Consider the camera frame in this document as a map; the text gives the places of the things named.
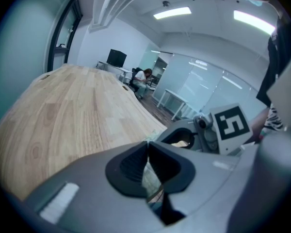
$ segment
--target desk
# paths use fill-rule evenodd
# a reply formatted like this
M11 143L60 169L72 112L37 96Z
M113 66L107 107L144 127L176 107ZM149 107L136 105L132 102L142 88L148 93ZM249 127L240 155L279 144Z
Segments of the desk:
M130 83L130 81L131 81L131 78L129 78L129 77L125 77L125 80L124 80L124 75L123 74L121 74L120 75L120 77L119 77L119 79L122 79L122 83L124 83L124 84L129 84Z
M190 104L186 103L186 107L182 113L183 117L193 119L196 116L203 115L203 113L196 111Z
M106 62L102 62L102 61L98 61L98 63L97 63L96 66L98 66L99 63L103 64L104 66L112 67L112 68L115 68L115 69L117 69L117 70L122 71L122 72L123 72L123 80L122 80L122 83L125 83L126 74L127 74L127 73L132 73L132 71L129 71L129 70L125 69L125 68L122 68L122 67L115 67L115 66L112 66L112 65L110 65L110 64L108 64L108 63L106 63Z
M24 199L74 160L166 129L112 73L65 64L0 121L0 183Z
M176 113L174 114L174 116L171 118L171 120L174 120L176 115L179 113L179 111L183 108L183 106L188 102L187 100L185 100L184 98L180 97L178 94L174 93L171 90L165 89L159 103L157 104L157 108L160 106L161 102L163 101L163 98L165 96L166 93L169 93L171 96L175 97L176 99L180 100L182 102L182 104L180 105L180 107L178 108L178 110L176 111Z
M156 87L157 84L159 83L160 79L158 77L156 77L156 76L153 76L153 75L151 75L151 78L153 78L153 79L151 80L151 83L149 84L149 86L152 87L152 83L153 83L153 81L155 81L154 84L155 84L155 87Z

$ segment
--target glass wall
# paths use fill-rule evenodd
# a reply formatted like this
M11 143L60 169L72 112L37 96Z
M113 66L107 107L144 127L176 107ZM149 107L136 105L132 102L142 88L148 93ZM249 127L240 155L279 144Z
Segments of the glass wall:
M188 101L180 117L193 118L201 112L208 114L213 107L239 103L251 120L266 107L256 99L257 91L242 79L210 63L179 54L171 58L153 98L160 100L165 89ZM162 103L172 113L181 105L169 96Z
M153 97L156 100L160 100L165 89L171 90L175 93L179 93L183 84L186 82L192 65L189 64L191 57L175 54L171 59L169 64L166 66L160 82L153 93ZM163 104L167 102L168 96L162 101Z
M152 44L149 44L145 50L145 53L141 59L141 62L139 64L139 68L142 70L146 69L153 69L157 58L159 56L160 52L157 47L153 46Z

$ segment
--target smoke detector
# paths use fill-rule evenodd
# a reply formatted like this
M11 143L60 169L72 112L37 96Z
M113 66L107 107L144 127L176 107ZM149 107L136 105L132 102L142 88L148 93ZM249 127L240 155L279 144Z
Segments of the smoke detector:
M163 6L164 7L169 7L170 6L170 2L169 1L163 1Z

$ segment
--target computer monitor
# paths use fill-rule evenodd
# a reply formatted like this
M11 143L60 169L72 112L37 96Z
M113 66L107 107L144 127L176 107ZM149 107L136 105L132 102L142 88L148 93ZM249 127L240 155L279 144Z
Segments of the computer monitor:
M107 63L114 66L114 67L123 67L123 64L126 59L126 54L122 53L121 51L111 49Z

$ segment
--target fluorescent light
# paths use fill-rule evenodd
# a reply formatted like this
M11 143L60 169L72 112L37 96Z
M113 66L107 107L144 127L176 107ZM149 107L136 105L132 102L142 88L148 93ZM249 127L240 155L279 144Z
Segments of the fluorescent light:
M242 87L235 83L234 81L230 80L229 78L227 78L226 76L222 76L222 78L224 78L225 80L229 81L230 83L232 83L233 85L237 86L239 89L242 89Z
M257 27L258 29L263 30L264 32L268 33L271 35L273 31L275 30L275 27L271 24L269 24L266 21L263 21L260 18L254 17L250 14L234 10L234 19L238 21L242 21L245 23L248 23L254 27Z
M204 85L202 85L202 84L199 84L199 85L201 85L202 87L205 87L205 86L204 86ZM209 88L208 88L208 87L205 87L205 88L209 90Z
M207 63L206 62L203 62L201 60L195 60L195 63L201 64L203 66L207 66Z
M202 69L204 69L204 70L208 70L207 67L202 67L202 66L200 66L200 65L198 65L198 64L195 64L195 63L192 63L192 62L189 62L189 64L190 64L190 65L193 65L193 66L196 66L196 67L199 67L199 68L202 68Z
M183 8L177 8L173 10L167 10L158 14L155 14L154 17L156 19L162 19L165 17L172 17L172 16L178 16L178 15L186 15L186 14L191 14L192 12L190 11L189 7L183 7Z

